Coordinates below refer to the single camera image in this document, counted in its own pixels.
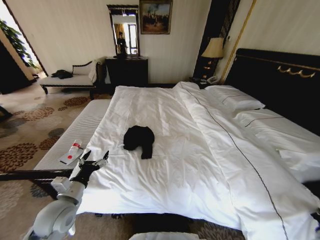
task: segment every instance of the bottle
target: bottle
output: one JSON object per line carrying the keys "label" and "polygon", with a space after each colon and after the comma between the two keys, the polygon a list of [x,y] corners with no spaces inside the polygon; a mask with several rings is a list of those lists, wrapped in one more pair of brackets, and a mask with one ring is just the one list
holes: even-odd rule
{"label": "bottle", "polygon": [[80,148],[80,145],[82,144],[82,141],[79,140],[79,139],[76,139],[72,146],[70,147],[70,150],[69,150],[69,155],[68,155],[68,159],[72,159],[73,156],[78,152],[78,149]]}

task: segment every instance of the pillow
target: pillow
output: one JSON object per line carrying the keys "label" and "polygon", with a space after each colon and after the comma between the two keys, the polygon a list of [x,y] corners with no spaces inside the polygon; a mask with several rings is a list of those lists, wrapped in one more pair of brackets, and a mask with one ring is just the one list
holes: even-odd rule
{"label": "pillow", "polygon": [[218,101],[225,105],[232,113],[245,110],[262,109],[265,107],[263,103],[248,94],[228,85],[213,85],[205,88]]}
{"label": "pillow", "polygon": [[299,182],[320,180],[319,136],[268,109],[239,112],[235,120],[278,151]]}
{"label": "pillow", "polygon": [[97,80],[97,60],[92,61],[91,69],[88,74],[88,77],[90,78],[91,82],[94,83]]}
{"label": "pillow", "polygon": [[72,73],[74,75],[89,75],[91,72],[92,68],[96,68],[96,66],[93,64],[92,61],[88,62],[87,64],[84,65],[72,65]]}

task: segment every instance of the white bed sheet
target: white bed sheet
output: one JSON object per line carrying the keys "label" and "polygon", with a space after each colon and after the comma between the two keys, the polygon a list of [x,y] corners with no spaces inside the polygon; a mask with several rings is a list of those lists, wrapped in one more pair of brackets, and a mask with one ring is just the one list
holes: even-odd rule
{"label": "white bed sheet", "polygon": [[[152,159],[123,149],[133,125],[153,130]],[[250,240],[315,235],[319,199],[193,84],[117,87],[87,147],[93,160],[109,150],[109,163],[90,177],[79,213],[175,213]]]}
{"label": "white bed sheet", "polygon": [[[228,183],[177,98],[173,89],[116,88],[87,145],[89,160],[109,150],[109,163],[90,177],[78,213],[175,213],[241,228]],[[141,160],[140,148],[122,147],[124,134],[134,125],[154,132],[152,159]]]}

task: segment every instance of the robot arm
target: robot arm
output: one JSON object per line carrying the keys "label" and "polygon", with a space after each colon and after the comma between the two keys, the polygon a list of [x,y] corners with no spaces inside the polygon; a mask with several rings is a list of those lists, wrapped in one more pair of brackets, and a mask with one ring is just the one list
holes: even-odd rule
{"label": "robot arm", "polygon": [[66,177],[57,177],[52,181],[53,186],[55,182],[62,186],[58,190],[58,200],[51,202],[37,214],[33,226],[23,240],[61,240],[68,232],[74,235],[76,213],[90,175],[103,167],[109,156],[108,151],[103,159],[86,161],[90,153],[91,151],[87,152],[79,160],[80,171],[70,181]]}

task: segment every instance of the green leaves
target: green leaves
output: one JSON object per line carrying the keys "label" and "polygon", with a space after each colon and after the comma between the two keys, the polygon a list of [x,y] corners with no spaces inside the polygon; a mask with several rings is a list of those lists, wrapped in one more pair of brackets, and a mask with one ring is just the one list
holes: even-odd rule
{"label": "green leaves", "polygon": [[6,38],[10,41],[22,61],[27,67],[38,68],[34,65],[31,56],[26,52],[24,42],[19,39],[20,32],[7,25],[6,21],[0,19],[0,29],[4,32]]}

